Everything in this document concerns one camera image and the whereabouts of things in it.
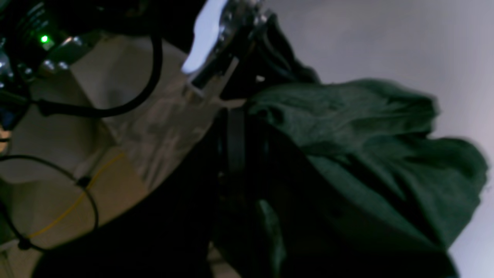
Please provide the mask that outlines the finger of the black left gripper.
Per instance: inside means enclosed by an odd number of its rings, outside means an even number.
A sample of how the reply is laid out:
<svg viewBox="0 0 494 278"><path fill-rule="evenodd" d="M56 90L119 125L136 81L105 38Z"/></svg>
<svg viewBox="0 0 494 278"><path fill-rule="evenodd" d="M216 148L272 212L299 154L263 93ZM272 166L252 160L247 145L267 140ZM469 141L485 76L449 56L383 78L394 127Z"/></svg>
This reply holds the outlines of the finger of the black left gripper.
<svg viewBox="0 0 494 278"><path fill-rule="evenodd" d="M222 90L222 100L240 100L272 86L319 84L316 71L295 56L278 17L243 27L229 49L238 64Z"/></svg>
<svg viewBox="0 0 494 278"><path fill-rule="evenodd" d="M182 72L187 89L204 91L213 79L226 79L254 43L265 21L263 0L207 0L196 17L194 38Z"/></svg>

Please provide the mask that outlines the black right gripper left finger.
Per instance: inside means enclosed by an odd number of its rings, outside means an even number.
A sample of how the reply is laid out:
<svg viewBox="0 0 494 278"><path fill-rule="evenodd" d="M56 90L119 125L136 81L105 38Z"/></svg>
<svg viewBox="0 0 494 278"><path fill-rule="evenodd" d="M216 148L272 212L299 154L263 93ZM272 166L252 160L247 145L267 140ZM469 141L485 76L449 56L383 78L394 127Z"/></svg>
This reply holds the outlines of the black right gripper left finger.
<svg viewBox="0 0 494 278"><path fill-rule="evenodd" d="M245 112L219 111L147 197L95 232L41 257L34 278L197 278L227 213L245 214Z"/></svg>

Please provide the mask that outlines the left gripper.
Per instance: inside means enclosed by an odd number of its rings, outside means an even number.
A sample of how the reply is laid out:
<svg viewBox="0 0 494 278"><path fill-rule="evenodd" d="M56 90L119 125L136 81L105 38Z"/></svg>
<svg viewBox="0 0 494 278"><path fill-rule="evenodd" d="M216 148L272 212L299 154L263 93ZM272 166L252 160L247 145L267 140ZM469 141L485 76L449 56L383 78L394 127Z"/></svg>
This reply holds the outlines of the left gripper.
<svg viewBox="0 0 494 278"><path fill-rule="evenodd" d="M2 0L1 50L14 64L37 70L69 37L105 32L157 35L190 51L204 0Z"/></svg>

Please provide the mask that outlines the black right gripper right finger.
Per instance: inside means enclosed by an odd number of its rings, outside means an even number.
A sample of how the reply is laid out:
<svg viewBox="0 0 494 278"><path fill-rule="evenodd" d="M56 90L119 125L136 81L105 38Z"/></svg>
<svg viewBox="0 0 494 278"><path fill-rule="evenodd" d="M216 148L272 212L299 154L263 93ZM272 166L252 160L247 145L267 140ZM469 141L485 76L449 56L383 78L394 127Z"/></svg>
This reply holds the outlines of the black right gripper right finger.
<svg viewBox="0 0 494 278"><path fill-rule="evenodd" d="M455 278L431 228L385 193L425 239L372 216L326 181L295 144L262 120L247 120L247 190L266 200L281 225L282 278Z"/></svg>

